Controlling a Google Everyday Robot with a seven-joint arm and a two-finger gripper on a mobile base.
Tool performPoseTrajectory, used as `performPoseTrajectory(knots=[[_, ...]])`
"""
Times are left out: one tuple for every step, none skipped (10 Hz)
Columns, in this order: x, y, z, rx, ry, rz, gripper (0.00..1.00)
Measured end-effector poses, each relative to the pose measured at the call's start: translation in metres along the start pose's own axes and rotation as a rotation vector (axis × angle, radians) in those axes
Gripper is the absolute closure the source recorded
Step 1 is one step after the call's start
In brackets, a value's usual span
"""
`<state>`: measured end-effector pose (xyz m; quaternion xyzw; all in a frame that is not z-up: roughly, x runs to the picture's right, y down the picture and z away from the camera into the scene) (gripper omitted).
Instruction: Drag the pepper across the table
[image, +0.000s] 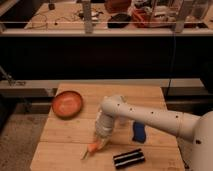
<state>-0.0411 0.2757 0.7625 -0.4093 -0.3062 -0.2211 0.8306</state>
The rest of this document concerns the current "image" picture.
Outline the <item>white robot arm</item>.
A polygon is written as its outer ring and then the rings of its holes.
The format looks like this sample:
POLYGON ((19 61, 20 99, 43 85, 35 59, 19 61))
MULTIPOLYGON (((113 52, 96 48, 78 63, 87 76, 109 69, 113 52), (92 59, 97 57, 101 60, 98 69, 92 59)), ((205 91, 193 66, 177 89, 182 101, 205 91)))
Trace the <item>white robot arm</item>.
POLYGON ((124 117, 192 143, 191 171, 213 171, 213 111, 203 116, 128 104, 121 95, 105 96, 95 121, 95 132, 108 138, 115 119, 124 117))

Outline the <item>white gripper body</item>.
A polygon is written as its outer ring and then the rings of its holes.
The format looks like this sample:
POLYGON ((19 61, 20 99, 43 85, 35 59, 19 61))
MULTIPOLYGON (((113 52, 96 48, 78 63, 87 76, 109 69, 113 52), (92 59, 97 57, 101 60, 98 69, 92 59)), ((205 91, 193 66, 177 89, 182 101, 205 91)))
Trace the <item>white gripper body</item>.
POLYGON ((107 143, 109 142, 109 137, 102 137, 98 134, 94 134, 93 138, 94 142, 97 144, 97 149, 101 150, 103 149, 107 143))

